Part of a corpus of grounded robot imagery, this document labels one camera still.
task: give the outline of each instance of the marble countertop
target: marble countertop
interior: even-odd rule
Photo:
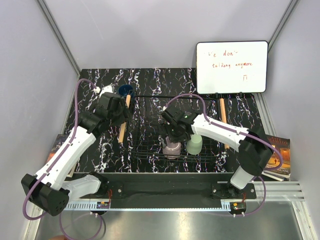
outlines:
[[[83,69],[81,78],[93,81],[102,88],[114,84],[115,89],[130,84],[136,89],[136,95],[170,96],[196,92],[196,70],[194,68],[136,68],[136,69]],[[92,109],[98,97],[90,91],[88,83],[82,83],[78,92],[79,111]],[[224,96],[227,123],[252,128],[262,126],[258,107],[252,94],[228,94]],[[218,106],[212,103],[211,116],[220,118]],[[65,133],[70,133],[74,126],[75,108],[72,105]],[[211,160],[183,162],[175,160],[136,159],[129,146],[118,143],[119,127],[111,127],[102,134],[81,156],[75,172],[100,173],[183,173],[183,172],[233,172],[237,167],[237,154],[233,149],[220,147]]]

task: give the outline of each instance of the gray floor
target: gray floor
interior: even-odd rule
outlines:
[[[257,203],[250,203],[254,209]],[[82,211],[62,214],[65,231],[74,239],[88,239],[98,230],[99,220]],[[289,202],[267,202],[252,216],[225,217],[208,212],[107,212],[97,240],[302,240]],[[46,216],[36,240],[61,235],[58,217]]]

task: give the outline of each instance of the blue cup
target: blue cup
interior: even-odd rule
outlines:
[[[130,94],[131,98],[133,98],[135,95],[134,88],[129,84],[122,85],[121,87],[119,87],[118,93],[119,93],[119,95],[121,95],[123,97],[126,97],[128,94]]]

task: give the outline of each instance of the wooden stick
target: wooden stick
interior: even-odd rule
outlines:
[[[226,115],[226,107],[225,107],[225,99],[220,98],[220,110],[221,110],[221,120],[223,123],[227,123],[227,115]],[[224,149],[227,150],[229,149],[230,146],[225,144]]]
[[[128,108],[129,108],[129,106],[130,106],[130,100],[131,100],[131,95],[128,94],[128,95],[126,96],[126,99],[125,99],[125,103],[126,103],[126,105],[127,105]],[[126,124],[127,124],[127,123],[124,122],[124,123],[121,124],[121,127],[120,127],[120,134],[119,134],[119,140],[118,140],[118,142],[119,142],[120,144],[122,144],[122,143],[124,142],[125,131],[126,131]]]

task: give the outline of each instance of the white wall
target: white wall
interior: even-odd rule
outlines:
[[[320,1],[300,1],[270,52],[264,94],[279,137],[291,139],[299,180],[320,236]]]
[[[20,240],[21,179],[48,157],[77,76],[35,0],[1,0],[0,33],[0,238]]]
[[[46,0],[88,68],[190,68],[196,44],[269,40],[290,0]]]

